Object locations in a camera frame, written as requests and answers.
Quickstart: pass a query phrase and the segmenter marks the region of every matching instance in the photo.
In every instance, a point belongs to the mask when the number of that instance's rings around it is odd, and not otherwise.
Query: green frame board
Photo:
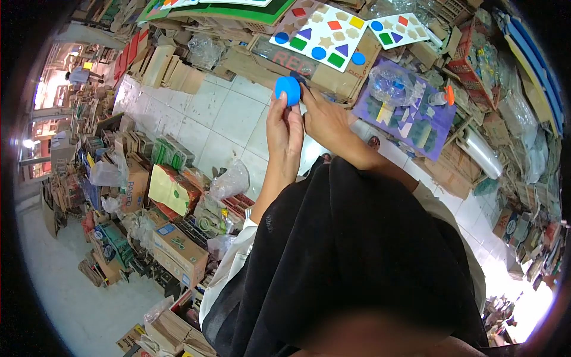
[[[169,17],[183,17],[197,14],[223,15],[244,21],[255,21],[272,26],[296,0],[273,0],[266,7],[226,3],[198,3],[176,8]]]
[[[149,20],[156,20],[156,19],[163,19],[165,18],[168,13],[171,11],[171,9],[167,9],[167,10],[153,10],[153,7],[155,7],[156,4],[158,4],[159,2],[164,2],[164,0],[151,0],[151,2],[149,2],[147,4],[147,7],[144,8],[143,12],[141,13],[141,15],[139,15],[139,17],[137,18],[137,23],[141,23],[141,22],[147,22]]]

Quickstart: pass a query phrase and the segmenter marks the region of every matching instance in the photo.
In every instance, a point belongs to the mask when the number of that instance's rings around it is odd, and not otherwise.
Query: person standing
[[[85,84],[89,81],[90,77],[99,78],[97,81],[103,83],[103,76],[97,73],[93,73],[90,70],[84,70],[80,66],[77,66],[71,72],[66,73],[66,80],[70,81],[73,85]]]

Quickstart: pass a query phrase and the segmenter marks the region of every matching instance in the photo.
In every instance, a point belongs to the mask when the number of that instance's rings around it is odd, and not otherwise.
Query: green wooden square
[[[381,39],[384,45],[392,45],[392,40],[389,34],[379,34],[379,38]]]
[[[294,37],[289,42],[289,45],[292,46],[294,49],[302,51],[305,48],[305,46],[307,45],[307,42],[300,39],[300,38]]]
[[[327,59],[327,62],[331,63],[332,65],[334,65],[335,67],[341,68],[341,66],[343,65],[343,63],[345,62],[345,60],[343,59],[343,57],[336,55],[335,53],[332,53],[329,58]]]

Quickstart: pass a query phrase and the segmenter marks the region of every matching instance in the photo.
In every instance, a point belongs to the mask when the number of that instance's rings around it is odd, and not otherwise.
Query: purple puzzle board
[[[382,62],[400,67],[384,58],[379,58],[376,65]],[[379,115],[383,103],[371,96],[367,82],[352,112],[436,161],[454,120],[456,105],[429,105],[428,96],[438,91],[425,80],[418,77],[416,80],[426,88],[414,105],[395,107],[392,114],[390,110],[383,110]]]

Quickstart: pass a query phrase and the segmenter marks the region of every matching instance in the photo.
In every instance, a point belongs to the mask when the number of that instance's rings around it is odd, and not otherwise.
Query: red wooden diamond
[[[297,9],[291,10],[291,12],[293,12],[295,17],[305,16],[305,10],[303,10],[301,7],[298,7]]]
[[[339,24],[339,21],[329,21],[327,24],[329,25],[329,28],[331,30],[341,30],[341,25]]]
[[[399,22],[402,23],[404,26],[408,26],[408,20],[402,16],[399,16]]]

